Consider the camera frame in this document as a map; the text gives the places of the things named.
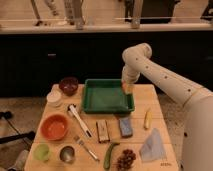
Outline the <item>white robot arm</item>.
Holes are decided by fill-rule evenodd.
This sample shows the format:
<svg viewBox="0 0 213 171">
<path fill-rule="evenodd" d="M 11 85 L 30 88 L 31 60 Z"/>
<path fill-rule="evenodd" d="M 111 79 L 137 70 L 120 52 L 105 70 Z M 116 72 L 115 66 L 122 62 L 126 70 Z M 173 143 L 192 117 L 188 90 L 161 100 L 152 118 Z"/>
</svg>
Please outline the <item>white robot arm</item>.
<svg viewBox="0 0 213 171">
<path fill-rule="evenodd" d="M 213 171 L 213 91 L 151 61 L 151 46 L 141 43 L 122 52 L 122 88 L 126 94 L 143 75 L 187 113 L 183 171 Z"/>
</svg>

